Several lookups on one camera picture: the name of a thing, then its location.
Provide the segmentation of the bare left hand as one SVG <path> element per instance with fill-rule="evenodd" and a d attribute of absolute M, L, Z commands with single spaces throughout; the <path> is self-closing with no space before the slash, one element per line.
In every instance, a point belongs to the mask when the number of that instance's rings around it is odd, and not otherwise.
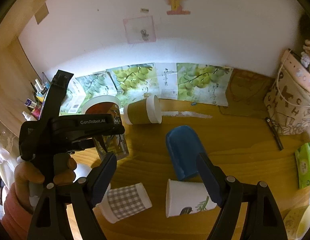
<path fill-rule="evenodd" d="M 53 182 L 56 185 L 65 185 L 72 183 L 76 174 L 74 170 L 77 168 L 77 163 L 73 158 L 67 161 L 67 169 L 62 173 L 55 175 Z M 29 213 L 33 213 L 33 207 L 30 204 L 30 190 L 29 183 L 42 184 L 45 177 L 41 172 L 30 162 L 20 163 L 14 172 L 14 185 L 16 197 L 20 205 Z"/>

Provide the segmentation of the pink sleeve forearm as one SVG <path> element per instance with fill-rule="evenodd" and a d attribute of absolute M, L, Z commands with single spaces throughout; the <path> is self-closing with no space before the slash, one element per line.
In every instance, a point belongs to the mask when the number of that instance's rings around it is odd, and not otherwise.
<path fill-rule="evenodd" d="M 27 239 L 33 213 L 28 186 L 12 184 L 4 203 L 4 211 L 1 224 L 11 239 Z"/>

